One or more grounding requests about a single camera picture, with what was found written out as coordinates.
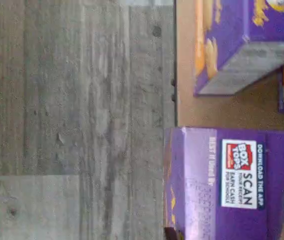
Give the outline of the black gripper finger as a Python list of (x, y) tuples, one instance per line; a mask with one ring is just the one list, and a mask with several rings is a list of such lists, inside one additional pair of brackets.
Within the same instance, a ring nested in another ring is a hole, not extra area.
[(164, 227), (165, 240), (179, 240), (179, 231), (175, 230), (173, 227)]

